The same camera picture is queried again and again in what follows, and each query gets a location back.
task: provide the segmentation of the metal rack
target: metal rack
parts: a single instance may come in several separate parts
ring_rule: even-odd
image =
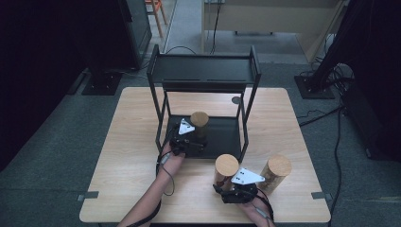
[[[228,153],[242,162],[248,141],[247,121],[253,105],[261,72],[254,47],[249,55],[171,55],[161,54],[159,46],[154,46],[148,67],[148,82],[153,97],[159,126],[156,145],[162,151],[160,136],[165,111],[168,113],[167,131],[181,119],[190,122],[189,115],[172,114],[168,102],[169,92],[182,93],[225,93],[240,94],[236,116],[209,116],[208,144],[202,153],[187,153],[186,157],[216,159],[220,154]],[[159,106],[155,84],[161,84],[164,90],[162,107]],[[252,86],[248,105],[244,105],[247,86]],[[240,142],[241,117],[243,146]]]

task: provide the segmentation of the wooden block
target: wooden block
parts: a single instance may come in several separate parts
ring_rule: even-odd
[[[267,193],[271,193],[292,170],[291,161],[280,154],[272,155],[262,170],[261,176],[265,181],[258,184],[258,187]]]
[[[199,138],[206,137],[207,122],[209,122],[209,115],[205,112],[194,112],[191,115],[191,123],[195,126],[195,134]]]
[[[222,154],[216,159],[215,180],[213,184],[223,191],[229,191],[232,187],[231,179],[239,170],[238,160],[231,154]]]

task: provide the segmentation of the wooden tabletop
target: wooden tabletop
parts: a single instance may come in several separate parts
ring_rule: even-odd
[[[157,92],[161,99],[162,90]],[[169,101],[174,114],[235,115],[233,96],[170,93]],[[82,221],[119,222],[145,193],[155,179],[157,123],[150,89],[124,89],[88,188],[88,192],[98,191],[98,197],[85,199],[79,215]],[[322,189],[285,89],[257,89],[248,134],[242,167],[260,174],[273,154],[285,155],[292,164],[291,173],[268,195],[275,221],[330,220],[325,200],[311,196]],[[186,159],[174,178],[174,195],[162,198],[162,208],[152,222],[250,223],[214,191],[215,161]]]

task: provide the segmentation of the shelf top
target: shelf top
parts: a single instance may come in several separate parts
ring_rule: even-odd
[[[154,83],[254,84],[251,56],[158,55],[151,77]]]

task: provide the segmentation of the white triangle label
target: white triangle label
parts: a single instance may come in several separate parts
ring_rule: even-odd
[[[265,181],[264,177],[257,175],[256,173],[253,173],[244,167],[239,169],[238,172],[231,179],[232,183],[238,183],[242,185],[249,183],[264,182],[264,181]]]
[[[180,130],[178,131],[178,134],[186,134],[191,131],[194,131],[195,127],[191,126],[188,122],[186,122],[184,119],[181,120],[181,125],[180,125]]]

